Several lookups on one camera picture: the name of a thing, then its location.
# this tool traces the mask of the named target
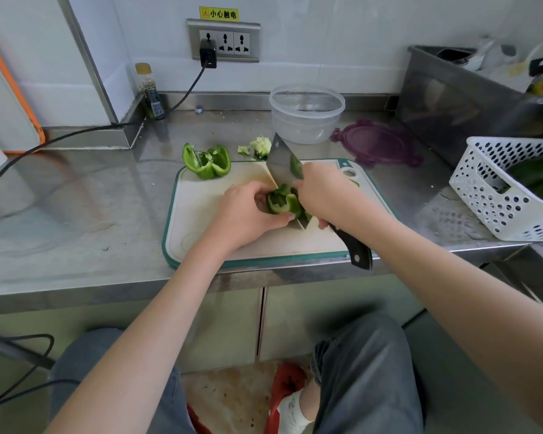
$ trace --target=black knife handle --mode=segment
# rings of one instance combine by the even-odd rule
[[[332,224],[329,225],[348,248],[352,265],[357,266],[360,269],[372,269],[372,250],[354,236],[343,230],[338,230]]]

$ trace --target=wall socket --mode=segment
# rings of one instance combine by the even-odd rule
[[[215,41],[220,61],[259,62],[259,24],[187,20],[187,28],[193,59],[199,59],[199,45],[208,39]]]

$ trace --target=orange edge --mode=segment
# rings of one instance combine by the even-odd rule
[[[6,63],[4,62],[4,59],[2,59],[1,56],[0,56],[0,72],[2,72],[2,76],[4,76],[4,78],[6,79],[8,85],[10,86],[10,89],[12,90],[12,92],[14,93],[18,101],[20,102],[20,105],[22,106],[22,108],[24,109],[24,112],[27,114],[28,118],[30,119],[30,122],[34,126],[34,129],[36,129],[36,132],[38,133],[39,143],[43,145],[44,143],[46,143],[46,135],[44,134],[44,130],[38,123],[38,119],[34,115],[32,108],[30,108],[30,105],[24,98],[24,95],[22,94],[20,87],[18,86],[14,78],[12,77],[12,74],[8,70],[8,67],[6,66]],[[24,151],[4,151],[4,153],[6,154],[19,154],[22,152]]]

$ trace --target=jeans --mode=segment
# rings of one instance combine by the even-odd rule
[[[54,365],[50,379],[82,380],[122,331],[99,329],[72,343]],[[389,316],[370,313],[316,345],[311,361],[321,386],[317,434],[418,434],[423,416],[408,343]],[[52,387],[51,418],[75,385]],[[148,433],[195,434],[179,371],[173,368]]]

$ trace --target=power cord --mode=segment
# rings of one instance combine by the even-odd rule
[[[202,76],[204,71],[205,71],[205,66],[202,67],[201,71],[199,72],[199,75],[196,77],[195,81],[191,85],[191,88],[188,89],[187,93],[185,93],[183,98],[179,102],[177,102],[174,106],[172,106],[168,110],[166,110],[165,115],[168,115],[169,113],[171,113],[175,109],[179,108],[179,105],[181,105],[181,103],[183,103],[185,101],[185,99],[187,99],[189,94],[191,94],[191,92],[193,91],[193,89],[194,89],[195,85],[197,84],[197,82],[199,82],[199,79],[201,79],[201,76]],[[111,123],[110,125],[95,126],[93,128],[87,128],[87,129],[84,129],[84,130],[74,131],[74,132],[71,132],[69,134],[65,134],[65,135],[61,135],[60,137],[53,138],[52,140],[49,140],[46,143],[43,143],[42,145],[38,145],[38,146],[35,146],[35,147],[32,147],[32,148],[28,149],[26,152],[23,152],[23,153],[15,156],[12,160],[7,162],[4,165],[4,167],[2,167],[0,169],[0,178],[2,177],[2,175],[4,175],[6,173],[6,171],[8,169],[10,169],[12,166],[14,166],[18,161],[22,160],[24,157],[26,157],[26,156],[28,156],[28,155],[30,155],[30,154],[44,148],[46,146],[50,146],[50,145],[52,145],[52,144],[54,144],[56,142],[59,142],[60,140],[64,140],[65,138],[73,137],[73,136],[79,135],[79,134],[85,134],[86,132],[100,131],[100,130],[113,130],[113,129],[117,129],[117,128],[124,128],[126,126],[141,125],[144,121],[145,120],[143,119],[143,120],[140,120],[140,121],[129,122],[129,123]]]
[[[23,383],[34,371],[38,368],[38,365],[42,363],[48,356],[49,353],[52,350],[52,347],[54,346],[54,337],[49,333],[37,333],[34,335],[22,335],[18,337],[0,337],[0,341],[22,341],[22,340],[33,340],[36,338],[48,338],[49,340],[49,347],[46,349],[46,351],[42,354],[40,359],[36,362],[35,365],[33,365],[29,371],[27,371],[22,377],[17,380],[13,385],[8,387],[8,389],[0,394],[0,406],[4,405],[5,403],[8,403],[10,401],[13,401],[15,399],[21,398],[22,396],[26,396],[27,394],[33,393],[35,391],[41,390],[46,387],[50,387],[51,385],[55,384],[80,384],[80,381],[77,381],[76,379],[56,379],[54,381],[45,382],[44,384],[37,385],[36,387],[31,387],[27,390],[21,391],[20,393],[16,393],[12,396],[6,397],[8,394],[13,392],[18,386]]]

